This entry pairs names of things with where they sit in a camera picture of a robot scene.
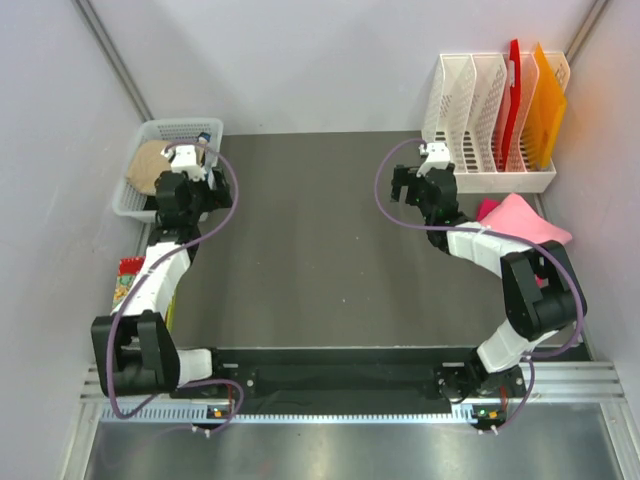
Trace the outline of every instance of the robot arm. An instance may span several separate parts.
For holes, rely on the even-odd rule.
[[[205,134],[201,138],[209,140]],[[195,146],[177,146],[163,154],[169,158],[171,170],[156,180],[156,224],[134,286],[143,276],[148,277],[129,299],[116,335],[113,378],[118,396],[173,392],[180,385],[210,377],[214,370],[209,349],[177,350],[163,319],[180,278],[195,258],[197,245],[171,255],[155,270],[151,268],[161,257],[200,237],[200,216],[230,207],[232,199],[222,169],[209,163],[206,156],[201,164]],[[114,314],[121,307],[122,303],[110,315],[97,317],[91,327],[105,395],[107,340]]]
[[[443,143],[422,146],[420,153],[425,161],[419,167],[395,167],[391,200],[399,201],[401,189],[408,187],[405,202],[420,209],[426,225],[479,229],[477,233],[427,231],[427,237],[446,254],[469,260],[502,278],[507,319],[465,363],[470,389],[488,391],[500,385],[499,377],[516,368],[525,353],[575,320],[575,302],[565,279],[539,252],[523,243],[484,234],[485,227],[459,211],[454,165],[449,163]],[[564,247],[553,241],[541,246],[578,285]],[[581,291],[580,296],[586,313]]]

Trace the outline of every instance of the basket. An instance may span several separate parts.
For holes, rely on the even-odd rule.
[[[220,151],[222,143],[222,121],[217,118],[169,118],[164,120],[152,120],[140,126],[128,152],[127,168],[133,161],[138,148],[149,140],[166,140],[169,142],[183,140],[195,142],[202,132],[211,135],[209,145],[215,151]],[[155,210],[144,210],[147,195],[138,192],[127,182],[124,175],[120,179],[113,196],[112,207],[116,215],[131,217],[143,223],[155,222]],[[207,214],[200,217],[204,221]]]
[[[562,53],[545,54],[558,83],[566,88],[570,70]],[[445,142],[455,164],[460,193],[542,193],[556,175],[553,163],[543,171],[529,164],[521,146],[524,126],[537,84],[531,54],[522,58],[522,99],[507,172],[498,172],[493,158],[494,129],[507,88],[502,53],[440,55],[431,84],[422,138]]]

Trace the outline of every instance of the dark gray surface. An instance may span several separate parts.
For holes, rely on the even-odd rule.
[[[622,480],[598,405],[531,405],[498,437],[462,425],[233,425],[206,440],[101,424],[87,480]],[[97,450],[103,448],[107,469]]]
[[[504,320],[500,280],[378,211],[384,155],[415,132],[225,137],[236,217],[204,243],[177,293],[179,346],[477,345]],[[415,164],[407,147],[395,163]],[[381,185],[388,199],[392,168]],[[460,197],[474,216],[485,195]],[[390,204],[421,223],[418,209]],[[203,226],[213,228],[226,212]]]

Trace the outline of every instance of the white wall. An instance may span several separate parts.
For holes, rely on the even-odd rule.
[[[67,0],[0,26],[0,478],[51,479],[139,230],[109,202],[139,120]]]
[[[94,0],[157,118],[419,130],[439,53],[564,50],[592,0]]]
[[[587,296],[587,327],[615,362],[640,424],[640,3],[613,1],[572,67],[569,106],[545,195],[574,235],[570,254]]]

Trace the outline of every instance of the pink cloth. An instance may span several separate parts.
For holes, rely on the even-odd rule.
[[[478,215],[476,215],[476,222],[479,222],[484,217],[493,212],[496,208],[500,206],[500,202],[497,200],[491,200],[490,198],[485,198],[480,206],[478,207]]]
[[[535,243],[555,240],[566,245],[573,238],[566,230],[538,216],[526,200],[516,193],[509,195],[499,207],[478,221],[497,232],[517,235]]]

